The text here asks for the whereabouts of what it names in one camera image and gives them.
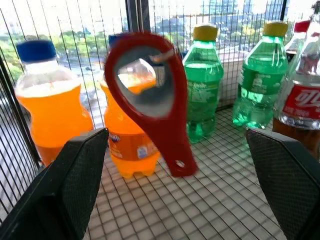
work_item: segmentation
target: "yellow bottle cap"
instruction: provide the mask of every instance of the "yellow bottle cap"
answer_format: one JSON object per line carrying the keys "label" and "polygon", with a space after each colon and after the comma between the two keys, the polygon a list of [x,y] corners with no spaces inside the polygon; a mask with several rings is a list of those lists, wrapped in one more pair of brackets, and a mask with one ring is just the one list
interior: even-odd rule
{"label": "yellow bottle cap", "polygon": [[193,39],[196,41],[215,41],[218,28],[215,25],[199,25],[193,29]]}
{"label": "yellow bottle cap", "polygon": [[283,21],[271,21],[264,24],[263,35],[271,37],[284,37],[288,30],[288,24]]}

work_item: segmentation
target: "green soda bottle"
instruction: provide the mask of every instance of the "green soda bottle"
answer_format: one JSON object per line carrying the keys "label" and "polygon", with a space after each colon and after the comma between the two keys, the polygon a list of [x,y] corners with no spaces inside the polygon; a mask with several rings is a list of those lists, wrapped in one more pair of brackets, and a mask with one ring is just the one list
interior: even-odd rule
{"label": "green soda bottle", "polygon": [[273,117],[273,105],[288,68],[284,47],[287,30],[284,22],[266,23],[262,39],[243,61],[233,106],[236,126],[265,128]]}
{"label": "green soda bottle", "polygon": [[183,59],[188,81],[187,133],[191,143],[209,137],[215,130],[215,111],[224,69],[216,51],[218,28],[197,26],[193,45]]}

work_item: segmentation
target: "green label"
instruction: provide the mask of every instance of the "green label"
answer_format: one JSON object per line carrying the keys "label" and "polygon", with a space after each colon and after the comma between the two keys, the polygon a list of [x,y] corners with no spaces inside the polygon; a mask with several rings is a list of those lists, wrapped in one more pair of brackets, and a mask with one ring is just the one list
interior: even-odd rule
{"label": "green label", "polygon": [[284,74],[264,74],[243,67],[239,78],[242,88],[264,95],[274,95],[279,92],[281,79]]}
{"label": "green label", "polygon": [[218,100],[219,82],[188,81],[190,103],[215,103]]}

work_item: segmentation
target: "orange label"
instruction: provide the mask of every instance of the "orange label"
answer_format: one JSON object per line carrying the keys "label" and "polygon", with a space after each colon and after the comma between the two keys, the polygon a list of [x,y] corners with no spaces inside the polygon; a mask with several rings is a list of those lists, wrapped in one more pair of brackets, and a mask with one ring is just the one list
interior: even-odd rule
{"label": "orange label", "polygon": [[139,161],[158,151],[145,133],[125,135],[109,132],[108,142],[111,154],[126,161]]}

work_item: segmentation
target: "fanta bottle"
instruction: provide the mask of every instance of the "fanta bottle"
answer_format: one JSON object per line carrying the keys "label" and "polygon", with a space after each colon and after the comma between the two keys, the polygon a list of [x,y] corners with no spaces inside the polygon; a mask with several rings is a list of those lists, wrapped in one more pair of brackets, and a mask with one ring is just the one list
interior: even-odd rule
{"label": "fanta bottle", "polygon": [[51,41],[26,41],[16,47],[25,74],[18,79],[15,94],[31,114],[30,133],[48,166],[68,140],[92,130],[93,123],[80,103],[80,80],[58,65]]}
{"label": "fanta bottle", "polygon": [[[141,58],[121,68],[117,75],[134,94],[156,84],[154,69]],[[110,155],[118,171],[124,178],[130,178],[136,172],[146,176],[153,174],[160,157],[158,149],[119,107],[104,78],[100,84],[108,101],[104,122],[109,130]]]}

